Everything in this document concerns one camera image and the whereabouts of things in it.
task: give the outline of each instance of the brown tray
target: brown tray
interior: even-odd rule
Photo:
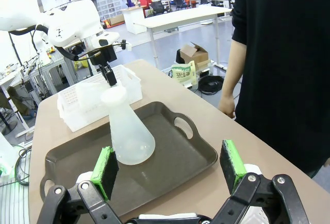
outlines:
[[[187,116],[172,112],[160,102],[143,106],[135,113],[154,136],[156,149],[148,160],[139,165],[119,163],[110,201],[118,216],[168,193],[218,159],[217,152],[201,138]],[[191,139],[187,138],[184,129],[174,125],[177,118],[191,127]],[[105,146],[111,146],[109,123],[50,150],[45,160],[46,173],[40,182],[41,198],[45,198],[47,180],[71,188],[80,174],[93,171],[101,148]],[[85,218],[81,218],[79,223],[85,223]]]

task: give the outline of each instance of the chair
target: chair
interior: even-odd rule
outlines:
[[[152,15],[149,15],[148,17],[164,14],[164,12],[166,11],[161,1],[152,2],[150,4],[150,7],[153,8],[154,12]]]
[[[196,8],[196,5],[199,4],[195,0],[186,0],[187,4],[191,4],[191,8]]]
[[[183,9],[183,8],[190,8],[191,5],[188,5],[183,0],[173,0],[174,4],[176,5],[176,10]]]
[[[212,2],[208,1],[208,0],[201,0],[201,4],[209,4],[209,3],[212,3]]]

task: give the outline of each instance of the cardboard box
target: cardboard box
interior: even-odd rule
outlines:
[[[195,63],[196,72],[203,71],[211,67],[211,60],[206,60],[201,63]]]
[[[190,45],[184,45],[180,50],[180,56],[184,59],[185,63],[194,61],[195,64],[208,60],[208,52],[199,45],[192,43],[194,47]]]
[[[107,19],[107,20],[111,26],[125,21],[123,14],[117,15],[115,17],[111,17],[110,19]]]

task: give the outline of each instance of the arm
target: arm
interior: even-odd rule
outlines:
[[[219,110],[230,118],[234,118],[235,102],[233,91],[241,78],[246,58],[246,2],[235,0],[233,15],[232,46],[230,48],[228,69],[223,83],[222,96],[219,103]]]
[[[223,82],[222,95],[219,103],[219,110],[230,118],[235,117],[233,92],[236,84],[243,74],[245,55],[246,45],[233,40],[230,48],[228,69]]]

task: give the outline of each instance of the green sponge pad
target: green sponge pad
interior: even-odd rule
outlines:
[[[106,201],[111,199],[118,170],[118,162],[113,148],[102,148],[95,165],[91,181]]]
[[[225,176],[229,192],[232,193],[246,170],[243,161],[232,140],[223,140],[220,153],[220,165]]]

